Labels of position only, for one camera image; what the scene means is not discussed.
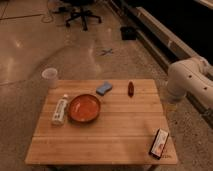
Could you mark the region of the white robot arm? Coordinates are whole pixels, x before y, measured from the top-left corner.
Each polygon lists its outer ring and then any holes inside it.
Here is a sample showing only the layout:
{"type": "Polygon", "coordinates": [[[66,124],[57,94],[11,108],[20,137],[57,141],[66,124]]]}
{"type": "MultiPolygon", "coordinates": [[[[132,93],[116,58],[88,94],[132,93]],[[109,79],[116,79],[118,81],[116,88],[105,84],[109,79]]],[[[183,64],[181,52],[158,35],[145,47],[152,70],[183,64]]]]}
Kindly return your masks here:
{"type": "Polygon", "coordinates": [[[213,81],[207,77],[211,65],[203,57],[191,57],[168,68],[166,90],[170,101],[180,101],[189,92],[213,109],[213,81]]]}

